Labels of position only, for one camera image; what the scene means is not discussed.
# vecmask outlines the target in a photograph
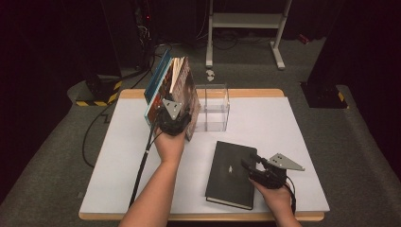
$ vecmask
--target transparent plastic container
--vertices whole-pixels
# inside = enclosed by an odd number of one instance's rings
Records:
[[[226,131],[230,99],[226,84],[196,85],[200,114],[195,131]]]

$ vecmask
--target white tabletop surface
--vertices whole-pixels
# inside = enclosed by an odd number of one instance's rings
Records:
[[[251,211],[206,201],[204,193],[217,140],[257,148],[258,155],[265,158],[282,153],[303,166],[305,171],[288,170],[288,176],[296,188],[297,211],[329,211],[288,99],[234,97],[230,98],[230,104],[227,131],[198,131],[190,142],[185,142],[171,214],[246,214],[269,211],[257,190]],[[127,212],[148,140],[149,127],[144,118],[146,107],[143,98],[118,100],[79,210],[80,215],[123,215]],[[157,151],[152,146],[138,194],[159,162]]]

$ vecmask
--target metal bracket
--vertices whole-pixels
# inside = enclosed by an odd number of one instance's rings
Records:
[[[271,158],[269,158],[267,161],[272,166],[276,166],[278,168],[305,171],[304,167],[293,162],[292,160],[290,160],[288,157],[284,156],[281,153],[276,153]]]
[[[165,104],[165,107],[168,111],[168,114],[170,114],[171,119],[175,120],[178,116],[178,114],[180,113],[181,107],[182,107],[182,103],[179,102],[174,102],[174,101],[170,101],[167,100],[165,98],[163,98],[163,104]]]

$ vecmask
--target table top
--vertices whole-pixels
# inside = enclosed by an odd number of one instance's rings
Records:
[[[305,167],[305,171],[288,170],[296,187],[296,218],[322,220],[329,206],[283,92],[279,89],[229,89],[229,97],[227,131],[196,132],[190,142],[185,142],[169,219],[273,220],[257,191],[252,211],[205,200],[214,147],[220,140],[257,148],[258,155],[265,158],[280,152]],[[121,92],[79,210],[82,219],[122,219],[127,212],[148,137],[146,107],[144,90]],[[138,195],[159,162],[157,151],[152,147]]]

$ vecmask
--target book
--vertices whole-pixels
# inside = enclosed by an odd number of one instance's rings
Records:
[[[191,121],[185,132],[186,139],[191,140],[201,110],[198,94],[195,88],[188,57],[171,58],[166,50],[162,60],[156,67],[155,74],[145,90],[148,108],[145,119],[148,125],[155,122],[158,109],[163,105],[163,98],[182,103],[180,114],[189,109]]]
[[[241,159],[244,159],[256,167],[252,153],[257,153],[256,148],[217,141],[206,186],[207,201],[253,209],[254,187],[249,181],[248,170],[241,165]]]
[[[147,88],[145,89],[145,100],[147,104],[151,102],[156,92],[159,90],[162,85],[162,81],[166,75],[166,69],[170,65],[171,55],[169,51],[166,51],[160,60],[159,64],[154,71],[153,76],[150,78],[150,82],[148,83]]]

